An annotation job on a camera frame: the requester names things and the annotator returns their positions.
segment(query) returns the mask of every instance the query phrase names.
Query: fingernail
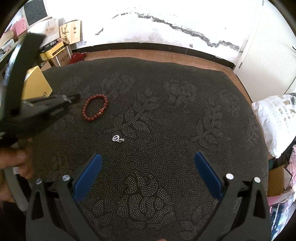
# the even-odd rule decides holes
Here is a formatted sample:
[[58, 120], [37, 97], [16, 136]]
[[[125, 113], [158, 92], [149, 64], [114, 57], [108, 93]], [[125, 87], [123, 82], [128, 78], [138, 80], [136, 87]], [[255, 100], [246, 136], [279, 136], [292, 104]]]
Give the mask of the fingernail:
[[17, 158], [19, 160], [25, 160], [26, 159], [26, 153], [23, 150], [17, 151]]

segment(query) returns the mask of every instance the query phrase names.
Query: blue gripper pad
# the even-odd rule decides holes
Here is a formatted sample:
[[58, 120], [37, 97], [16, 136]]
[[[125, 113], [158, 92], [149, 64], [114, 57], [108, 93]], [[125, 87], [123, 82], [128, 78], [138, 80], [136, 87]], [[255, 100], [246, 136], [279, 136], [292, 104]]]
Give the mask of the blue gripper pad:
[[194, 155], [194, 165], [204, 180], [211, 196], [221, 201], [223, 198], [222, 182], [200, 152], [196, 152]]
[[92, 184], [102, 169], [102, 157], [96, 154], [89, 165], [85, 168], [84, 172], [80, 175], [74, 186], [73, 199], [76, 203], [85, 199]]

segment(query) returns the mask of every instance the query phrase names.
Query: brown floor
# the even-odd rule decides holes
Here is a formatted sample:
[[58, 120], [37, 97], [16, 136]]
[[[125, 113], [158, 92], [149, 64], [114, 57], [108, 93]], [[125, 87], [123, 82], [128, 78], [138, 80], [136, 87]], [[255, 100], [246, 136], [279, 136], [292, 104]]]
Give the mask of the brown floor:
[[202, 59], [193, 56], [188, 56], [178, 53], [170, 53], [156, 50], [136, 50], [136, 49], [127, 49], [127, 50], [106, 50], [99, 52], [91, 52], [87, 54], [85, 60], [94, 60], [99, 58], [114, 58], [114, 57], [132, 57], [139, 58], [157, 62], [170, 62], [177, 63], [187, 66], [194, 66], [202, 69], [212, 69], [223, 71], [231, 79], [231, 81], [236, 85], [240, 92], [244, 95], [246, 100], [251, 105], [251, 99], [248, 96], [246, 90], [244, 89], [242, 83], [234, 74], [232, 69], [225, 67], [223, 65]]

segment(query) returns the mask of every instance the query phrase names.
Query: pink cardboard box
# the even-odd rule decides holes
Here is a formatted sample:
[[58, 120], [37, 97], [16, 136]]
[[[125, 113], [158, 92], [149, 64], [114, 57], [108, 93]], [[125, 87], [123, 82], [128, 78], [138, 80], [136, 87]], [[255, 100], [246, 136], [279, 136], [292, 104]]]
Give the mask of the pink cardboard box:
[[18, 20], [14, 25], [12, 25], [10, 29], [13, 31], [13, 37], [17, 38], [17, 36], [21, 35], [27, 30], [25, 18]]

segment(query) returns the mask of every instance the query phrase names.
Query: bracelet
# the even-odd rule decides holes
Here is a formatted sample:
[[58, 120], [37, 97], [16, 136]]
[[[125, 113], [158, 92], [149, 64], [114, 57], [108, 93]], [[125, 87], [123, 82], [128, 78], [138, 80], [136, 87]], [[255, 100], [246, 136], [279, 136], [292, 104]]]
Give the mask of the bracelet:
[[[104, 99], [104, 105], [103, 107], [99, 110], [98, 113], [96, 113], [93, 117], [88, 117], [86, 115], [86, 109], [87, 109], [87, 106], [89, 105], [89, 103], [93, 100], [93, 99], [96, 99], [96, 98], [102, 98]], [[83, 115], [83, 118], [86, 120], [86, 121], [93, 121], [95, 119], [97, 119], [99, 116], [101, 116], [104, 111], [106, 110], [107, 108], [107, 105], [108, 105], [108, 99], [107, 99], [107, 96], [103, 95], [103, 94], [97, 94], [97, 95], [94, 95], [94, 96], [91, 96], [87, 99], [87, 101], [85, 102], [84, 106], [83, 106], [83, 109], [82, 109], [82, 115]]]

